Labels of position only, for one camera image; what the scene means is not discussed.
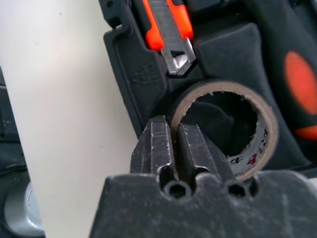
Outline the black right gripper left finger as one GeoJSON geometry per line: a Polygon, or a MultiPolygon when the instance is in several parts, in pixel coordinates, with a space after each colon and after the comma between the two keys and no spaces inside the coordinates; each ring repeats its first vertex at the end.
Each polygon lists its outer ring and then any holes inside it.
{"type": "Polygon", "coordinates": [[[170,127],[165,116],[151,118],[131,156],[130,172],[159,176],[174,163],[170,127]]]}

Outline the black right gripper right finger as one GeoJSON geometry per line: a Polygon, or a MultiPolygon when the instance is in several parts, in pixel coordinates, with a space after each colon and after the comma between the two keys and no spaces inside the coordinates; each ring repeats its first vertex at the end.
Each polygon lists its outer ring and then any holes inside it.
{"type": "Polygon", "coordinates": [[[198,125],[181,124],[176,145],[176,169],[181,180],[195,181],[199,173],[210,173],[219,181],[234,180],[225,155],[198,125]]]}

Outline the black tape roll cardboard core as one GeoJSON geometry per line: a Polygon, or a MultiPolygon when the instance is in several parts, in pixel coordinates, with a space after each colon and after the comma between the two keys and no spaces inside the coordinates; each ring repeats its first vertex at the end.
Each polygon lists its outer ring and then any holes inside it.
{"type": "Polygon", "coordinates": [[[257,113],[258,122],[256,132],[252,135],[251,141],[245,146],[238,156],[241,159],[250,159],[257,155],[254,165],[233,166],[231,170],[235,177],[240,180],[247,180],[256,172],[261,170],[273,156],[279,139],[279,126],[272,107],[252,89],[239,83],[230,81],[203,81],[188,88],[176,103],[176,108],[170,123],[172,140],[176,139],[177,129],[181,120],[186,116],[193,103],[207,94],[214,95],[216,92],[233,93],[245,98],[257,113]]]}

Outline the orange black utility knife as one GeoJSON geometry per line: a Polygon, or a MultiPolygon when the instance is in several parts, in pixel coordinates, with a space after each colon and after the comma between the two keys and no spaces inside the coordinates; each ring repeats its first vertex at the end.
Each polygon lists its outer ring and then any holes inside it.
{"type": "Polygon", "coordinates": [[[194,32],[183,0],[142,0],[151,27],[146,41],[159,52],[168,74],[184,75],[196,60],[191,44],[194,32]]]}

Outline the black orange flathead screwdriver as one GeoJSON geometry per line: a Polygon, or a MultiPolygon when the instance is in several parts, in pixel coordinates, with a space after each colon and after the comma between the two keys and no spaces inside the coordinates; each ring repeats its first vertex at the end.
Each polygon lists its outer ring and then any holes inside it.
{"type": "Polygon", "coordinates": [[[248,0],[264,42],[267,70],[291,130],[317,140],[317,42],[288,0],[248,0]]]}

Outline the black tool case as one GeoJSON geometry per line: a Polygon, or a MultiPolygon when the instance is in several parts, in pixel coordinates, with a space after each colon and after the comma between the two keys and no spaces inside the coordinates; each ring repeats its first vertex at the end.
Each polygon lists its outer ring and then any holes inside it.
{"type": "MultiPolygon", "coordinates": [[[[140,136],[148,121],[165,116],[171,122],[177,106],[198,86],[236,83],[256,92],[278,121],[278,142],[268,170],[317,172],[317,145],[293,136],[277,106],[264,71],[258,27],[232,16],[198,26],[194,40],[197,61],[183,76],[170,76],[163,57],[150,50],[142,35],[141,20],[132,0],[100,0],[112,30],[104,41],[116,82],[133,128],[140,136]]],[[[229,91],[208,91],[197,96],[182,121],[201,131],[227,156],[233,169],[254,167],[260,153],[247,157],[247,147],[258,138],[262,113],[245,96],[229,91]]]]}

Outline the dark object with silver disc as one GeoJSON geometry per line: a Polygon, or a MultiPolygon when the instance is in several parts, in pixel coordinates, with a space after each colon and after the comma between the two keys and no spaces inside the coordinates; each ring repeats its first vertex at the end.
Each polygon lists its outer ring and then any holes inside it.
{"type": "Polygon", "coordinates": [[[1,67],[0,238],[46,238],[1,67]]]}

